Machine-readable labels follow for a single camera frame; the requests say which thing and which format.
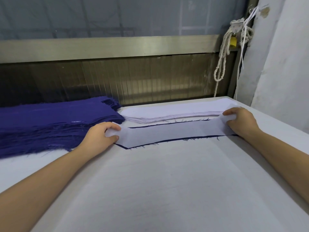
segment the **cut fabric panel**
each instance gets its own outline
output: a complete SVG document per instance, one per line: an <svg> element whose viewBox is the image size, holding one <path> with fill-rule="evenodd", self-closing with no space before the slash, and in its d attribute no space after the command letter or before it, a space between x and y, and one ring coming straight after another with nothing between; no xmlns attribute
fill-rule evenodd
<svg viewBox="0 0 309 232"><path fill-rule="evenodd" d="M121 126L120 131L108 129L105 136L118 135L119 140L116 144L122 148L130 149L175 140L235 135L226 125L227 120L235 118L235 115L221 115L212 120L185 121L131 128Z"/></svg>
<svg viewBox="0 0 309 232"><path fill-rule="evenodd" d="M231 103L236 102L222 98L211 102L182 103L152 107L130 107L121 112L128 121L147 124L174 118L194 116L218 116L224 112Z"/></svg>
<svg viewBox="0 0 309 232"><path fill-rule="evenodd" d="M0 108L0 158L77 147L93 125L125 119L112 98Z"/></svg>

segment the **purple fabric stack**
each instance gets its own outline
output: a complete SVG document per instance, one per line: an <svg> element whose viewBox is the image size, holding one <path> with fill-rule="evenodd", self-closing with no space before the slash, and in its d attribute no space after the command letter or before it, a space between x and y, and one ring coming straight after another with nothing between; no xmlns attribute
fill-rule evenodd
<svg viewBox="0 0 309 232"><path fill-rule="evenodd" d="M77 147L89 128L121 124L121 105L112 98L0 108L0 158Z"/></svg>

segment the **hand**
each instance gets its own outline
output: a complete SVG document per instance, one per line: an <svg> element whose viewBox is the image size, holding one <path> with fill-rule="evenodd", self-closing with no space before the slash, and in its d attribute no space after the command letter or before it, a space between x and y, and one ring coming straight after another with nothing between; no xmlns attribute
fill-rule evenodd
<svg viewBox="0 0 309 232"><path fill-rule="evenodd" d="M119 136L116 135L111 137L105 136L105 132L109 128L121 130L120 126L112 122L96 124L88 130L85 138L76 149L82 150L83 155L88 155L90 158L102 153L119 139Z"/></svg>
<svg viewBox="0 0 309 232"><path fill-rule="evenodd" d="M239 136L244 139L254 136L256 133L261 132L257 121L253 114L247 109L242 107L234 107L223 112L223 115L236 114L235 120L229 120L227 125Z"/></svg>

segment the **rope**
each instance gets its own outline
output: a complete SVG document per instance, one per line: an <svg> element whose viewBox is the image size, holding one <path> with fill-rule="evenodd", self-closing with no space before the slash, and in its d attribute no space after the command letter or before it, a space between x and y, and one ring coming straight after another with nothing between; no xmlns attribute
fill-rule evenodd
<svg viewBox="0 0 309 232"><path fill-rule="evenodd" d="M234 35L236 32L241 30L241 37L240 37L240 46L241 46L241 60L239 60L238 68L237 68L237 82L236 82L236 91L235 91L235 99L237 99L237 85L238 85L238 78L239 78L239 71L240 71L240 64L242 63L243 68L243 49L245 47L245 44L249 42L254 34L254 31L252 28L248 27L248 23L256 16L257 12L259 11L259 7L255 7L249 17L244 20L244 18L239 20L233 20L230 22L230 27L223 36L223 41L220 47L220 53L219 53L219 60L218 65L214 71L214 80L216 83L216 88L214 91L214 97L217 95L218 90L218 84L221 80L224 78L225 74L225 65L226 65L226 57L230 54L230 40L232 35Z"/></svg>

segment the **stack of fabric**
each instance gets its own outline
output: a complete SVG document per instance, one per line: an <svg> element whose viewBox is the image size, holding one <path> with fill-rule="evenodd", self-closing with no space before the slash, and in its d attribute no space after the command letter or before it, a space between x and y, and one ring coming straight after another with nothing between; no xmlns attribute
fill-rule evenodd
<svg viewBox="0 0 309 232"><path fill-rule="evenodd" d="M0 108L0 158L77 147L90 127L121 124L120 104L108 97Z"/></svg>
<svg viewBox="0 0 309 232"><path fill-rule="evenodd" d="M121 115L128 121L147 124L183 117L219 116L230 107L231 104L236 105L237 103L229 98L222 98L210 102L130 107L124 109Z"/></svg>

